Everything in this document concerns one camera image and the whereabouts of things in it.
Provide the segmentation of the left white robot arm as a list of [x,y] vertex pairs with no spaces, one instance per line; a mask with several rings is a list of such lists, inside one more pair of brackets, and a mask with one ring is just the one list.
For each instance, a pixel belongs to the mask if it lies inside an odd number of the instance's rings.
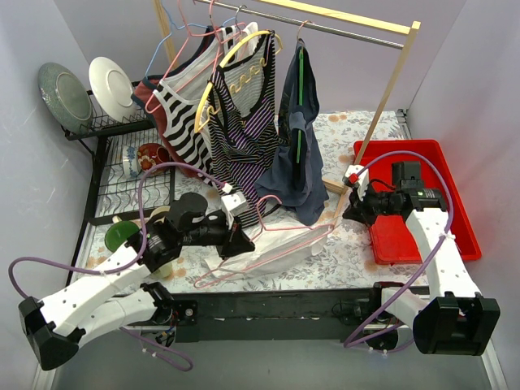
[[184,307],[160,283],[144,280],[185,246],[213,246],[223,260],[255,249],[239,218],[248,207],[242,193],[222,196],[217,211],[207,207],[202,195],[185,193],[76,282],[44,298],[24,297],[21,327],[40,368],[56,369],[91,340],[130,324],[185,321]]

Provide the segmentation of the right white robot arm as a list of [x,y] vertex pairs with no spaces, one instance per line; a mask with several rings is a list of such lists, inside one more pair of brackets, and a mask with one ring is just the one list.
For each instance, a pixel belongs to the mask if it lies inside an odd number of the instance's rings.
[[368,317],[344,341],[346,348],[368,341],[366,325],[394,317],[408,326],[423,354],[480,356],[501,314],[494,298],[482,295],[471,279],[451,233],[453,201],[445,189],[428,188],[418,161],[395,162],[388,191],[373,187],[367,167],[344,174],[352,189],[344,219],[373,225],[398,216],[414,238],[422,264],[404,284],[379,284],[367,305]]

